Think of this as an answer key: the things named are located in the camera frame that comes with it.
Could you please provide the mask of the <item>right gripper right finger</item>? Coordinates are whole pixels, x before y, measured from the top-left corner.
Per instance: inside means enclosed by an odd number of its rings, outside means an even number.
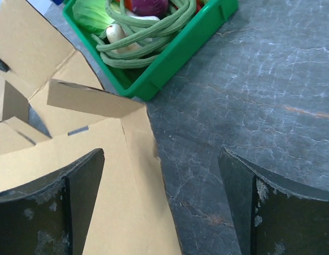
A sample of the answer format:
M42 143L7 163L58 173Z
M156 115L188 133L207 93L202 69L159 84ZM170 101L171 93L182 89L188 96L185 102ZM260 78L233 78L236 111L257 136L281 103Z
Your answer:
M222 149L223 185L242 254L328 254L329 191Z

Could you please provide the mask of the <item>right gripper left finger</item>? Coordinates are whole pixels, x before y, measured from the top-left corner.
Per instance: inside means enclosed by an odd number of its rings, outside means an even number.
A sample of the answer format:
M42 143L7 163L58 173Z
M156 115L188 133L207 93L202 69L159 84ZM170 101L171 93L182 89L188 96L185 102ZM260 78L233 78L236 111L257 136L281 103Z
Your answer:
M104 162L97 148L0 192L0 254L82 254Z

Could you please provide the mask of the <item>spare cardboard box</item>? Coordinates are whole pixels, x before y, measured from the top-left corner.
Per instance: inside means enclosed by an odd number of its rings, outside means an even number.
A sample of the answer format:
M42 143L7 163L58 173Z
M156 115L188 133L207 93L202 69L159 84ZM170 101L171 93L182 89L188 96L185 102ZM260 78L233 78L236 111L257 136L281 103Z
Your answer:
M0 78L48 129L0 123L0 192L101 148L105 162L82 254L181 254L145 104L104 91L77 50L27 1L0 1Z

